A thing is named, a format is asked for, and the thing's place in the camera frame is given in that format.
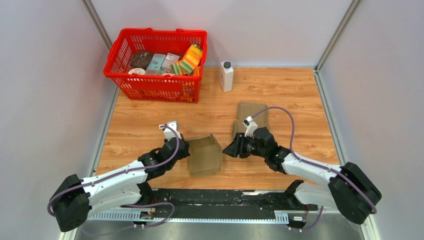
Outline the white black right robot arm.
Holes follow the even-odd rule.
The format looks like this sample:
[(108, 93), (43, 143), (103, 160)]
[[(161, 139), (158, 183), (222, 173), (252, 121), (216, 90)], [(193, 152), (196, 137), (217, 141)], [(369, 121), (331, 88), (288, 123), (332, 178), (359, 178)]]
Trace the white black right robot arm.
[(376, 213), (382, 199), (382, 193), (356, 164), (327, 164), (301, 156), (279, 145), (265, 127), (252, 136), (237, 133), (222, 152), (240, 159), (261, 157), (275, 172), (307, 179), (292, 183), (294, 190), (285, 195), (286, 205), (293, 210), (313, 204), (337, 209), (349, 221), (363, 224)]

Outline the brown cardboard box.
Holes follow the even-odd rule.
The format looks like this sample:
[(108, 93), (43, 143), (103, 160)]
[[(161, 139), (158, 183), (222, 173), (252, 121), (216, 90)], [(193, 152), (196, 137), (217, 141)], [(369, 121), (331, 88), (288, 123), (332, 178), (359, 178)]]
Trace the brown cardboard box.
[(217, 174), (223, 162), (222, 147), (212, 133), (191, 137), (189, 144), (188, 171), (192, 177)]

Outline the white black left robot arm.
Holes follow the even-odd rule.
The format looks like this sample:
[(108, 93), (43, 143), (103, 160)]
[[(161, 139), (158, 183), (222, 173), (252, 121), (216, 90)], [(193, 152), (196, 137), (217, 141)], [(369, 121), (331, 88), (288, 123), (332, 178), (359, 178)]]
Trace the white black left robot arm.
[(113, 171), (85, 178), (69, 175), (48, 205), (60, 231), (73, 230), (91, 216), (116, 207), (148, 207), (153, 201), (148, 181), (164, 175), (178, 160), (188, 157), (189, 147), (183, 137), (172, 137), (162, 147)]

